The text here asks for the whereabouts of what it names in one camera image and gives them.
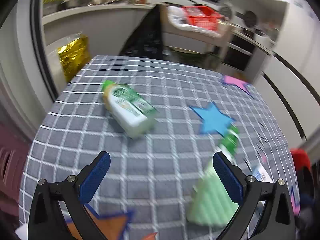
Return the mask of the green white tube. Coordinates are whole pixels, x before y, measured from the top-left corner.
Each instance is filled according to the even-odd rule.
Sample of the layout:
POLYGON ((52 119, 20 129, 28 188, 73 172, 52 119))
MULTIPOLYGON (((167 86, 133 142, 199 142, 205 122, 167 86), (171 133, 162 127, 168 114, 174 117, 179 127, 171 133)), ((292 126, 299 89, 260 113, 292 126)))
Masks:
POLYGON ((231 125, 217 146, 217 151, 221 151, 227 159, 234 163, 236 148, 239 142, 239 130, 236 126, 231 125))

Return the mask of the green capped drink bottle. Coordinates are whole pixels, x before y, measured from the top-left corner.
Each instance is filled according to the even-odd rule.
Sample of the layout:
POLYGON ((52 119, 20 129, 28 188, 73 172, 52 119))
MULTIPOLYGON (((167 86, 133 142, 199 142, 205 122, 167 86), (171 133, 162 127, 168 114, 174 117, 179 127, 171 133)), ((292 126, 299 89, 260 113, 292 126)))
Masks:
POLYGON ((130 86, 106 80, 102 93, 106 109, 129 137, 139 137, 153 128, 157 110, 130 86))

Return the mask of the blue white milk carton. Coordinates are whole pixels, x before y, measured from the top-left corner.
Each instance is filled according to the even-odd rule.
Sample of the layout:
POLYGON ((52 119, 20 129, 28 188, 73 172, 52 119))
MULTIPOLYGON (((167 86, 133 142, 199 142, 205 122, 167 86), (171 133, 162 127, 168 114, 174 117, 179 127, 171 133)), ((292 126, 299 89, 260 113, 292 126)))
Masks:
POLYGON ((258 181, 274 183, 268 172, 265 170, 263 165, 259 164, 253 168, 252 176, 254 176, 258 181))

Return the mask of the red stool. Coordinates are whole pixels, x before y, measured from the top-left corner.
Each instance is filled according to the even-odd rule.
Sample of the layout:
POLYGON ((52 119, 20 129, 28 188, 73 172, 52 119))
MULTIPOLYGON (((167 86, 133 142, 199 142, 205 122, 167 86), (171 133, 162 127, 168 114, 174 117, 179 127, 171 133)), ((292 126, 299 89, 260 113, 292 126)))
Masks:
POLYGON ((296 171, 307 168, 311 171, 311 163, 307 153, 301 148, 292 148, 290 150, 296 171))

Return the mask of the red plastic basket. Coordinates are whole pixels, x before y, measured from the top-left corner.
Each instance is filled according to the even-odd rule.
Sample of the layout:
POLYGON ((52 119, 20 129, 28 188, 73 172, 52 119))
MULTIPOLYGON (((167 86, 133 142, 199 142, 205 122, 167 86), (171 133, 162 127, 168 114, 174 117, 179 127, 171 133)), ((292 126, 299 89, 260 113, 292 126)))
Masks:
POLYGON ((182 9, 186 13, 189 24, 212 31, 217 30, 221 15, 214 9, 205 5, 184 6, 182 9))

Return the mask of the green foam sponge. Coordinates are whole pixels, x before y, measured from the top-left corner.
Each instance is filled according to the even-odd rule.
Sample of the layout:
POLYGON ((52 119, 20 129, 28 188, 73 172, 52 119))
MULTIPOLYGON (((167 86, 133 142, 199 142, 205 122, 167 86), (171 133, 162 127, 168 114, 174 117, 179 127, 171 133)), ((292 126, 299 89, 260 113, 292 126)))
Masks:
POLYGON ((239 205, 232 202, 213 164, 209 163, 203 177, 194 187, 192 202, 186 218, 200 226, 226 226, 239 205))

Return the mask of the grey checked tablecloth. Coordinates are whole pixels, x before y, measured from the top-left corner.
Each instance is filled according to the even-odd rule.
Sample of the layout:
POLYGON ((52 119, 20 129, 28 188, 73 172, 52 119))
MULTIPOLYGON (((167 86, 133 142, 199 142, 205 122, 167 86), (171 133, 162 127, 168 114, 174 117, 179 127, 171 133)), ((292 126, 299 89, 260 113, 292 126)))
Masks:
POLYGON ((67 85, 43 120, 30 148, 18 201, 28 222, 37 182, 63 181, 101 151, 111 166, 90 202, 100 215, 133 211, 125 239, 157 232, 158 239, 215 239, 217 227, 186 221, 193 190, 221 140, 202 134, 193 107, 214 103, 239 130, 236 163, 250 174, 262 164, 273 180, 298 196, 292 155, 259 92, 223 83, 221 74, 169 61, 97 55, 67 85), (103 82, 125 83, 157 109, 149 133, 129 138, 105 108, 103 82))

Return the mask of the gold foil bag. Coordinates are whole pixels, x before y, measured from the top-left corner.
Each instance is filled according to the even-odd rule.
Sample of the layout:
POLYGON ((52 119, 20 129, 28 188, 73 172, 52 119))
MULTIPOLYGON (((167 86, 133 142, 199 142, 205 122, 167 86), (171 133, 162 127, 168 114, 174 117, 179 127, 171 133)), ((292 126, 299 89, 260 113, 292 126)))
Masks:
POLYGON ((88 36, 79 37, 57 49, 65 81, 69 83, 73 77, 91 60, 88 49, 88 36))

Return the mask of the black built-in oven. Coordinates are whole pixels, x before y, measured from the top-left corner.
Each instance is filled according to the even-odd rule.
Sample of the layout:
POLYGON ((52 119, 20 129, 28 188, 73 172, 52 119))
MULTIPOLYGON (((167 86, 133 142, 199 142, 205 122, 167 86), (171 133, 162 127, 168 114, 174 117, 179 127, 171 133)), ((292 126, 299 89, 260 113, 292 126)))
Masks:
POLYGON ((253 39, 232 33, 221 63, 244 72, 255 51, 253 39))

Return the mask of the white refrigerator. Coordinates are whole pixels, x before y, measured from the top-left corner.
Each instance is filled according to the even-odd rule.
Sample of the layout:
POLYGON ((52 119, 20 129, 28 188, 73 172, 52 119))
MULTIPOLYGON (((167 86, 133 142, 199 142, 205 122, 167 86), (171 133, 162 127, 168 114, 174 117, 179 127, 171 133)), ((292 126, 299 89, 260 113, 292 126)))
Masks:
POLYGON ((319 19, 306 0, 285 2, 280 33, 254 85, 290 148, 319 129, 319 19))

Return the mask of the black trash bin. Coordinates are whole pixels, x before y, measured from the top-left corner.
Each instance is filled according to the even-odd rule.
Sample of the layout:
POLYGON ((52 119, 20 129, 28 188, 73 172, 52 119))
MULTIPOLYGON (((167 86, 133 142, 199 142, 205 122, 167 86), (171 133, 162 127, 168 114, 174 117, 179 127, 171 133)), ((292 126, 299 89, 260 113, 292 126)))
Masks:
POLYGON ((297 171, 297 181, 300 194, 306 194, 313 198, 315 195, 315 187, 311 172, 307 167, 303 167, 297 171))

